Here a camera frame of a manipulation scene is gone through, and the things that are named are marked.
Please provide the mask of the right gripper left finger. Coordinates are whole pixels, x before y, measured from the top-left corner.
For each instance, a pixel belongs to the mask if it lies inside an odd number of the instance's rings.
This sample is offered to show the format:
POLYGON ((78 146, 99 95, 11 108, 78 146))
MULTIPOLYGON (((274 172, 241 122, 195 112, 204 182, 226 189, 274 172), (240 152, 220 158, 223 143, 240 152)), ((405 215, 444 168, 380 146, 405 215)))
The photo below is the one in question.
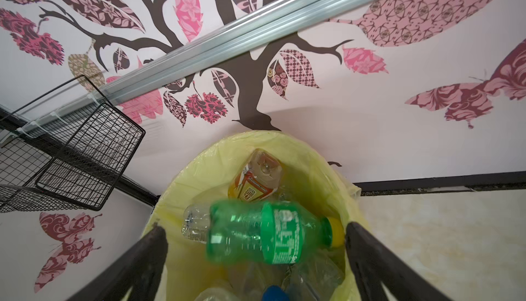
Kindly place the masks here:
POLYGON ((154 300, 167 258, 166 231, 159 225, 71 296, 70 300, 154 300))

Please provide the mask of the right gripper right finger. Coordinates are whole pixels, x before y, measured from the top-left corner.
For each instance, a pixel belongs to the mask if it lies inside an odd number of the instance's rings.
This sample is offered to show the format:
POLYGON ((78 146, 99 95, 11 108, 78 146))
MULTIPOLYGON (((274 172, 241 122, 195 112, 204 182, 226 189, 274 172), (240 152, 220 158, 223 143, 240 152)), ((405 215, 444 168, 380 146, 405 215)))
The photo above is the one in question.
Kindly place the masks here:
POLYGON ((357 222, 346 227, 345 247, 362 300, 448 300, 357 222))

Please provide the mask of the clear bottle purple cap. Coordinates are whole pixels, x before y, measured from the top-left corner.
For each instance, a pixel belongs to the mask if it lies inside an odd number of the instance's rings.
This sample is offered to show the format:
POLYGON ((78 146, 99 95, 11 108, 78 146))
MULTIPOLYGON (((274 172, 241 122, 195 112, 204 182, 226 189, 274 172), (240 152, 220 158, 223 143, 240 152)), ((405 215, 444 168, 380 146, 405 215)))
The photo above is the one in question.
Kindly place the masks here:
POLYGON ((211 225, 210 203, 188 206, 183 214, 182 235, 193 242, 208 243, 211 225))

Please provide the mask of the blue label bottle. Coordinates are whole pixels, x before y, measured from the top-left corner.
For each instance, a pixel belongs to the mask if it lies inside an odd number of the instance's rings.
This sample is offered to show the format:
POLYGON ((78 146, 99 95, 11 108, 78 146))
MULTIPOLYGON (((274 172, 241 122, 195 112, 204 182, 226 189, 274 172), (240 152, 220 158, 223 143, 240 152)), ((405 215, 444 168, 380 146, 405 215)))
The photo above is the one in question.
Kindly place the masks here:
POLYGON ((289 296, 278 286, 272 285, 268 287, 262 297, 261 301, 289 301, 289 296))

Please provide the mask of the red yellow label bottle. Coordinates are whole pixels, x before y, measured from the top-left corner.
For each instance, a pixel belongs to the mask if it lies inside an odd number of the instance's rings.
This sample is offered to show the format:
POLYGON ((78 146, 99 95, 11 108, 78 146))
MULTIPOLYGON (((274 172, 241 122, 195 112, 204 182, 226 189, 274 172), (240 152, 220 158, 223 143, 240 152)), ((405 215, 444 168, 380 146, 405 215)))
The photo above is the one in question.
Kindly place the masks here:
POLYGON ((278 190, 282 174, 281 162, 257 148, 231 182, 227 195, 243 202, 264 200, 278 190))

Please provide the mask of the green bottle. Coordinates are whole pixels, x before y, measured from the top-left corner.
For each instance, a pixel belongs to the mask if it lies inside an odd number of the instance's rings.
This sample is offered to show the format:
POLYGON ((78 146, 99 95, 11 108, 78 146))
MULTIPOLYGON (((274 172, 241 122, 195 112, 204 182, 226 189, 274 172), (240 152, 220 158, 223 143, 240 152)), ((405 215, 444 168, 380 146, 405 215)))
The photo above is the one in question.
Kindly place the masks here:
POLYGON ((339 219, 315 216, 297 202, 222 200, 210 206, 206 257, 223 265, 291 265, 344 242, 339 219))

